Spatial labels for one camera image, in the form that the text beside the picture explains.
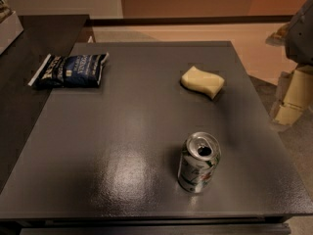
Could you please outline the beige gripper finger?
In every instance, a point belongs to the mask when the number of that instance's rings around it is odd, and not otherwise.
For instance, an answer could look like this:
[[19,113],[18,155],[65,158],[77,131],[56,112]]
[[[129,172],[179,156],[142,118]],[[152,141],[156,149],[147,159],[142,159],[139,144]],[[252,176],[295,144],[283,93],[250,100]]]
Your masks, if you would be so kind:
[[270,111],[273,121],[289,121],[291,107],[285,102],[285,96],[291,84],[291,74],[283,71],[278,79],[275,101]]
[[289,121],[275,121],[281,125],[293,125],[313,102],[313,67],[297,66],[291,72],[291,84],[285,96],[291,107]]

